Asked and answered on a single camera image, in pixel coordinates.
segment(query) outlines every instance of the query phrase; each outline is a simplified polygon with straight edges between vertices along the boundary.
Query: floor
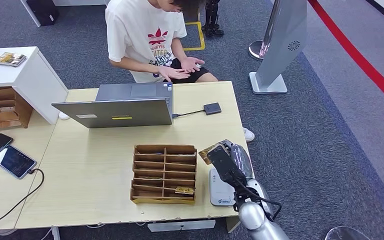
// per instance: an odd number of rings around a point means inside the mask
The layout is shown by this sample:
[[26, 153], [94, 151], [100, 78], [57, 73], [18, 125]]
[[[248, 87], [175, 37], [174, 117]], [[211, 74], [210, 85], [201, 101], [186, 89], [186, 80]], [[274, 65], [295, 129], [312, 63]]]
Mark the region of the floor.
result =
[[[384, 17], [365, 0], [320, 3], [384, 74]], [[307, 46], [283, 73], [289, 92], [252, 94], [247, 75], [260, 63], [247, 47], [263, 36], [271, 7], [268, 0], [221, 1], [226, 35], [206, 39], [205, 50], [188, 54], [233, 82], [243, 125], [256, 135], [248, 145], [256, 178], [283, 203], [277, 222], [292, 240], [322, 239], [340, 225], [384, 239], [384, 95], [310, 6]], [[19, 1], [0, 0], [0, 48], [38, 46], [69, 89], [133, 82], [108, 63], [104, 9], [61, 7], [56, 25], [37, 28]], [[207, 230], [150, 233], [130, 223], [62, 227], [60, 233], [63, 240], [250, 239], [242, 227], [231, 234], [225, 229], [218, 219]], [[38, 240], [46, 232], [19, 230], [0, 240]]]

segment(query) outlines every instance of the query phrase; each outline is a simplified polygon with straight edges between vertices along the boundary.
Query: speaker grille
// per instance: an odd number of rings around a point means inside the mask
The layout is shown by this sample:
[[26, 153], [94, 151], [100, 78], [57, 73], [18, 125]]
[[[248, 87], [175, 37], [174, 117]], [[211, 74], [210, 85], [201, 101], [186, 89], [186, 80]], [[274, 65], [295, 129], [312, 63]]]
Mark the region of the speaker grille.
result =
[[295, 50], [299, 49], [300, 46], [301, 46], [301, 42], [300, 41], [291, 41], [289, 43], [289, 45], [287, 46], [287, 49], [289, 51], [295, 51]]

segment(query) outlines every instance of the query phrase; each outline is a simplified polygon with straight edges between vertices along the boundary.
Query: wooden cubby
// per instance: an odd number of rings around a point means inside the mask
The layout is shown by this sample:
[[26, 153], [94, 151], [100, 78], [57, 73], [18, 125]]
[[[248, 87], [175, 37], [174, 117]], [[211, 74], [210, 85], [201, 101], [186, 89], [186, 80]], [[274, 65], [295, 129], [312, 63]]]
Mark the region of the wooden cubby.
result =
[[[192, 145], [137, 145], [130, 200], [135, 204], [194, 204], [197, 150]], [[176, 188], [193, 194], [176, 193]]]
[[12, 87], [0, 87], [0, 128], [15, 126], [27, 128], [32, 111], [32, 106]]

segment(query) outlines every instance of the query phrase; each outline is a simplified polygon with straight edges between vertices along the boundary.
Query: white label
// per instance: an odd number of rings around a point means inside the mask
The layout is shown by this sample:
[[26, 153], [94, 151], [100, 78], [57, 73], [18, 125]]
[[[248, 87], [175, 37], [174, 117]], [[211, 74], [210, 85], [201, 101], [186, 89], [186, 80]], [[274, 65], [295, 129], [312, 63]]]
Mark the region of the white label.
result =
[[76, 115], [79, 119], [95, 119], [97, 116], [95, 114], [85, 114], [85, 115]]

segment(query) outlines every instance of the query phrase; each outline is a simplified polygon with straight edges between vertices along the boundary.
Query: black cable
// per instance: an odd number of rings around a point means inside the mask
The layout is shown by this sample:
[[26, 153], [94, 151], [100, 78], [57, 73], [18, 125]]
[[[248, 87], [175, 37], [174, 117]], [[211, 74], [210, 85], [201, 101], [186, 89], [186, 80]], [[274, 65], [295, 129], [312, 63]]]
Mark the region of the black cable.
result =
[[11, 210], [9, 210], [7, 213], [5, 213], [5, 215], [3, 215], [0, 218], [0, 221], [3, 218], [5, 218], [6, 216], [8, 216], [8, 214], [10, 214], [18, 205], [20, 205], [20, 203], [22, 203], [24, 200], [26, 200], [26, 198], [28, 198], [30, 195], [32, 195], [34, 192], [36, 192], [36, 190], [38, 190], [42, 186], [42, 184], [44, 183], [44, 180], [45, 180], [45, 174], [42, 170], [40, 170], [39, 168], [35, 168], [33, 170], [29, 170], [28, 173], [33, 174], [36, 171], [39, 171], [42, 174], [42, 181], [40, 181], [40, 184], [33, 191], [31, 191], [29, 194], [27, 194], [25, 197], [23, 197], [23, 199], [21, 199], [13, 208], [11, 208]]
[[197, 114], [197, 113], [200, 113], [200, 112], [205, 112], [205, 109], [202, 109], [202, 110], [199, 110], [199, 111], [188, 112], [188, 113], [184, 113], [184, 114], [176, 114], [176, 113], [174, 113], [173, 114], [173, 118], [177, 118], [177, 117], [180, 117], [180, 116], [191, 115], [191, 114]]
[[238, 179], [236, 178], [233, 178], [236, 182], [238, 182], [241, 187], [243, 187], [243, 189], [245, 189], [251, 196], [263, 201], [263, 202], [266, 202], [266, 203], [269, 203], [269, 204], [273, 204], [273, 205], [276, 205], [278, 206], [278, 209], [277, 211], [274, 213], [273, 215], [273, 220], [276, 219], [276, 217], [278, 216], [279, 212], [281, 211], [282, 209], [282, 204], [278, 201], [272, 201], [272, 200], [268, 200], [268, 199], [265, 199], [265, 198], [262, 198], [260, 196], [258, 196], [257, 194], [253, 193], [251, 190], [248, 189], [248, 187], [246, 187], [241, 181], [239, 181]]

